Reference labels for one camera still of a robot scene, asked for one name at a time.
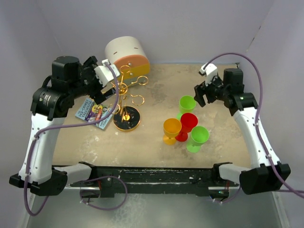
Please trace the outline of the red wine glass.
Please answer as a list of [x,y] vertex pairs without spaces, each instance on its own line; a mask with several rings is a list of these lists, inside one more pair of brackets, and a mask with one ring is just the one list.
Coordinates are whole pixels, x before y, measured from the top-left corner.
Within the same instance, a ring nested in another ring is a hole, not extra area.
[[197,126],[198,118],[192,113],[184,113],[180,118],[182,128],[175,139],[179,142],[185,142],[188,139],[188,133]]

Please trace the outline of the gold wine glass rack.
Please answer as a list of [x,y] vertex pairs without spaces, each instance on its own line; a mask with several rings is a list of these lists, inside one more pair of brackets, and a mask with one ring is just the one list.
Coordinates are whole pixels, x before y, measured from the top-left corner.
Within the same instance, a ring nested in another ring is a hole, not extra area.
[[136,106],[144,104],[145,99],[142,95],[132,95],[129,92],[129,87],[140,85],[145,86],[148,84],[149,79],[147,76],[138,76],[134,82],[126,84],[124,76],[131,76],[130,65],[123,65],[120,67],[121,79],[118,80],[118,106],[117,110],[113,112],[113,123],[115,127],[123,132],[130,132],[135,130],[141,120],[141,115]]

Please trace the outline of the orange wine glass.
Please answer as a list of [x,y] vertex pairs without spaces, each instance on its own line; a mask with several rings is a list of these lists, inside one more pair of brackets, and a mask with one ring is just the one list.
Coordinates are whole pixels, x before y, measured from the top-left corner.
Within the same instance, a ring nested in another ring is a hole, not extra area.
[[175,137],[182,129],[180,120],[176,118],[169,118],[163,123],[163,141],[167,145],[174,145],[176,143]]

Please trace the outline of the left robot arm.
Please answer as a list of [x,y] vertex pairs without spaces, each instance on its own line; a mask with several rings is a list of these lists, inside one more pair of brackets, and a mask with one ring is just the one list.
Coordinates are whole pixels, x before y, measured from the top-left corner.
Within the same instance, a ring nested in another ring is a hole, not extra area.
[[91,164],[54,167],[53,155],[60,129],[75,99],[89,96],[101,104],[118,92],[102,89],[116,81],[120,75],[117,67],[105,59],[98,65],[94,56],[80,63],[77,57],[61,56],[52,62],[52,74],[32,97],[31,134],[25,160],[9,183],[38,196],[56,196],[68,184],[82,181],[86,186],[97,183],[98,175]]

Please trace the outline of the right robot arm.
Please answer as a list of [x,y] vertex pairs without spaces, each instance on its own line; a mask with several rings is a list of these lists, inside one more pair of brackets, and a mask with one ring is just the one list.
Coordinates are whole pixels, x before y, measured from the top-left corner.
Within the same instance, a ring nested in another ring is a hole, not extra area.
[[230,162],[213,166],[212,182],[222,186],[225,182],[237,183],[247,195],[276,191],[282,186],[275,175],[283,180],[291,173],[288,164],[282,164],[265,134],[260,118],[256,116],[258,104],[252,93],[244,91],[243,71],[238,68],[224,70],[223,78],[215,65],[202,66],[199,70],[206,80],[194,87],[194,99],[201,107],[216,100],[223,101],[238,124],[250,155],[250,168]]

